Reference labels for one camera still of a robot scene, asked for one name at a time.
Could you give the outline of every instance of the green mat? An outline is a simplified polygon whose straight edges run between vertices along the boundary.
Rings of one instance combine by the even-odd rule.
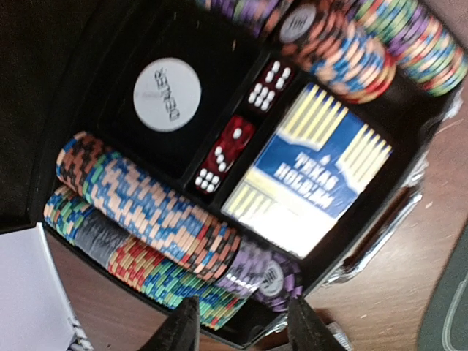
[[[468,350],[468,227],[434,291],[419,333],[418,350]]]

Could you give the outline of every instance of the black case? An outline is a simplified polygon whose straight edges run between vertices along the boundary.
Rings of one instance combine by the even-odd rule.
[[[203,115],[207,117],[197,127],[178,136],[184,141],[184,147],[176,150],[165,147],[167,140],[164,136],[153,140],[151,133],[138,128],[129,129],[124,118],[131,108],[128,94],[138,73],[153,60],[167,56],[189,62],[199,73],[202,85],[207,87],[203,96],[205,101],[201,105]],[[56,157],[68,139],[80,130],[93,132],[159,180],[231,225],[246,230],[222,215],[220,205],[254,161],[294,98],[308,82],[317,83],[298,69],[268,120],[258,118],[241,102],[265,63],[278,57],[279,53],[272,45],[250,37],[243,29],[189,2],[103,1],[87,24],[53,99],[34,160],[26,218],[19,222],[3,222],[1,231],[18,230],[43,221],[44,205],[59,185],[55,177]],[[458,90],[443,97],[428,97],[398,72],[391,87],[379,99],[361,106],[349,106],[354,114],[383,135],[394,151],[332,231],[299,262],[305,294],[343,260],[395,197],[427,149]],[[221,128],[234,113],[244,114],[255,124],[257,133],[216,195],[198,197],[189,185],[190,181]],[[138,138],[132,138],[132,135],[138,135]],[[144,145],[151,141],[157,150],[142,152]],[[192,153],[184,154],[187,149]],[[177,157],[180,162],[174,165],[170,161],[172,157]],[[111,276],[48,229],[93,269],[149,306],[164,314],[169,313],[165,307]],[[248,230],[246,233],[263,241]],[[248,301],[219,331],[205,327],[202,331],[232,347],[245,349],[259,341],[282,317],[260,303]]]

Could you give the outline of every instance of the poker chip case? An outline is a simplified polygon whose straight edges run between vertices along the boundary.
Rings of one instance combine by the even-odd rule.
[[[191,105],[191,99],[200,95],[190,123],[185,121],[186,124],[177,129],[170,124],[158,126],[160,130],[155,131],[138,120],[132,98],[135,80],[145,67],[157,59],[167,58],[171,62],[181,60],[192,67],[200,81],[201,93],[192,88],[193,96],[187,97],[186,105]],[[249,99],[256,93],[258,80],[267,81],[276,65],[282,72],[287,68],[289,73],[282,76],[283,83],[272,94],[270,104],[261,102],[252,108]],[[273,247],[271,242],[228,216],[222,208],[271,139],[284,114],[310,84],[333,95],[313,76],[282,57],[268,40],[255,39],[241,27],[189,1],[177,4],[174,1],[103,1],[82,34],[50,108],[34,163],[28,217],[31,223],[43,220],[42,210],[59,186],[53,172],[57,155],[74,134],[86,130],[201,208],[263,246]],[[392,203],[426,152],[459,88],[441,97],[430,97],[398,70],[388,90],[374,101],[364,105],[343,102],[351,113],[391,145],[392,152],[352,205],[308,254],[297,258],[279,247],[274,248],[298,262],[304,294],[333,273]],[[144,119],[141,118],[145,114],[144,103],[141,108],[140,119]],[[174,111],[174,106],[167,111]],[[237,123],[239,116],[247,120],[250,130],[254,131],[248,144],[239,152],[235,148],[230,151],[235,162],[220,183],[213,184],[217,188],[208,188],[210,184],[200,190],[204,179],[198,178],[205,177],[200,169],[210,167],[207,155],[216,152],[214,145],[218,145],[219,136],[227,125]],[[309,227],[303,226],[302,230],[313,229],[311,220]],[[73,254],[136,298],[163,314],[170,312],[110,275],[51,228],[49,232]],[[213,331],[202,327],[202,331],[232,347],[246,349],[270,333],[283,317],[284,314],[248,300],[223,328]]]

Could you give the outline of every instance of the poker set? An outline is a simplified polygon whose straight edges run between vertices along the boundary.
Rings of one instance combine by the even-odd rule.
[[[102,2],[62,79],[29,216],[246,349],[397,195],[468,71],[414,0]]]

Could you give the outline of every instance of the brown table surface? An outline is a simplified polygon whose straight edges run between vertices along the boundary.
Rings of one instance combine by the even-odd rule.
[[[431,0],[468,42],[466,0]],[[468,89],[463,98],[468,101]],[[424,197],[351,282],[308,297],[347,332],[357,351],[413,350],[437,280],[468,217],[468,105],[446,121],[431,146]],[[49,238],[53,259],[97,351],[135,351],[164,317],[90,269]],[[200,349],[231,350],[202,336]]]

